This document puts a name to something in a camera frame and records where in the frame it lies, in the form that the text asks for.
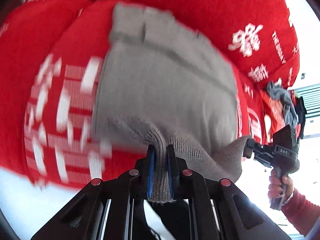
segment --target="gray garment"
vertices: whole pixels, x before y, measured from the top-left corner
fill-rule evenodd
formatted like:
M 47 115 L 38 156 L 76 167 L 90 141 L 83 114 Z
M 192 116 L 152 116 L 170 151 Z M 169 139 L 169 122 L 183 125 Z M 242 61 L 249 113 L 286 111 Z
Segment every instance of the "gray garment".
M 267 92 L 272 99 L 280 100 L 283 106 L 282 114 L 284 123 L 290 125 L 292 128 L 296 128 L 299 122 L 298 115 L 294 109 L 294 105 L 291 100 L 291 96 L 288 90 L 281 86 L 275 86 L 271 81 L 267 85 Z
M 122 145 L 155 146 L 150 200 L 171 200 L 168 144 L 204 177 L 238 180 L 247 137 L 229 146 L 237 131 L 236 84 L 210 42 L 169 13 L 122 4 L 115 6 L 109 38 L 93 133 Z

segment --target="red sweater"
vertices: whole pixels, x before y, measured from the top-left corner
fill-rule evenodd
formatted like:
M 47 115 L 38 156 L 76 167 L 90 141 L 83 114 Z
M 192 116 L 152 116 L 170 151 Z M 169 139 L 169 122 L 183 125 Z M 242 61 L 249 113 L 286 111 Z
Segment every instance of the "red sweater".
M 281 211 L 290 223 L 306 236 L 320 216 L 320 206 L 312 204 L 301 195 L 297 189 L 294 190 L 292 199 L 282 207 Z M 320 239 L 320 232 L 314 239 Z

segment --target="gray fabric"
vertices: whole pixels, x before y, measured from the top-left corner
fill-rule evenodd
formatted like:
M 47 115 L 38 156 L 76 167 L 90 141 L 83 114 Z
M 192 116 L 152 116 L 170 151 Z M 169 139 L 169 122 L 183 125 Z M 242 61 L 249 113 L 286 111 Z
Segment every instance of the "gray fabric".
M 169 13 L 118 4 L 99 81 L 92 127 L 98 139 L 153 144 L 153 202 L 170 201 L 166 146 L 209 179 L 241 175 L 247 138 L 236 137 L 231 66 L 201 34 Z
M 294 109 L 291 96 L 288 90 L 281 86 L 275 86 L 271 81 L 267 85 L 267 92 L 272 99 L 280 100 L 283 106 L 282 114 L 286 125 L 290 125 L 294 129 L 299 122 L 298 115 Z

